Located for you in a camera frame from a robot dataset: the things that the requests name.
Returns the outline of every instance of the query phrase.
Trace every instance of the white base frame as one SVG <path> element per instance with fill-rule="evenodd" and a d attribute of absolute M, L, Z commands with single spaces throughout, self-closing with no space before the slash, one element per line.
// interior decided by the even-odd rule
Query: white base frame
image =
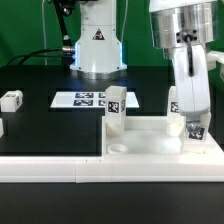
<path fill-rule="evenodd" d="M 126 117 L 125 133 L 140 131 L 144 135 L 144 131 L 151 131 L 153 139 L 159 139 L 157 134 L 165 136 L 166 121 L 167 117 Z M 136 138 L 132 144 L 140 146 L 143 140 Z M 224 153 L 209 134 L 202 143 L 203 154 L 182 152 L 181 147 L 179 153 L 177 148 L 174 151 L 166 148 L 162 153 L 163 144 L 158 145 L 159 141 L 153 143 L 155 147 L 151 144 L 148 152 L 144 147 L 141 150 L 130 147 L 129 154 L 109 154 L 107 146 L 113 141 L 114 138 L 106 136 L 103 118 L 102 157 L 0 157 L 0 182 L 224 181 Z"/>

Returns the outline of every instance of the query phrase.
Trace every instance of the warning label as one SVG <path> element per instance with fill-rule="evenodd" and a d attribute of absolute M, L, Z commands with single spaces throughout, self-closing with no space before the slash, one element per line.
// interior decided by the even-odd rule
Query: warning label
<path fill-rule="evenodd" d="M 95 36 L 93 37 L 93 40 L 105 40 L 100 29 L 97 30 Z"/>

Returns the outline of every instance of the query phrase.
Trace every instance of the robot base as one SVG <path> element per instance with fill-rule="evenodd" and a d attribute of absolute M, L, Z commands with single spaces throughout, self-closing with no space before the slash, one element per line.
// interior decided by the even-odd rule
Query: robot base
<path fill-rule="evenodd" d="M 119 70 L 111 73 L 94 73 L 94 72 L 82 72 L 71 70 L 71 74 L 77 78 L 92 79 L 92 80 L 114 80 L 118 78 L 125 77 L 127 75 L 127 70 Z"/>

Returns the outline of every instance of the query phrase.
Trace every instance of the white cube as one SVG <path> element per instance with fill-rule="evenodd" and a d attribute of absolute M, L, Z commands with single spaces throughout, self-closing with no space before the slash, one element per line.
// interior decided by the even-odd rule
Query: white cube
<path fill-rule="evenodd" d="M 2 112 L 16 112 L 23 103 L 23 93 L 19 90 L 8 91 L 1 98 Z"/>
<path fill-rule="evenodd" d="M 108 135 L 119 136 L 124 133 L 126 93 L 126 87 L 110 86 L 106 89 L 105 121 Z"/>

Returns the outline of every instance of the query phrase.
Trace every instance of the metal cylinder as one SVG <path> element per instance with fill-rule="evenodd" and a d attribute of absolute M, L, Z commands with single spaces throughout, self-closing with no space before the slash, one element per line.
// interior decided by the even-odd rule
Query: metal cylinder
<path fill-rule="evenodd" d="M 183 47 L 186 34 L 191 35 L 192 45 L 215 40 L 217 11 L 217 2 L 210 2 L 151 13 L 154 47 Z"/>

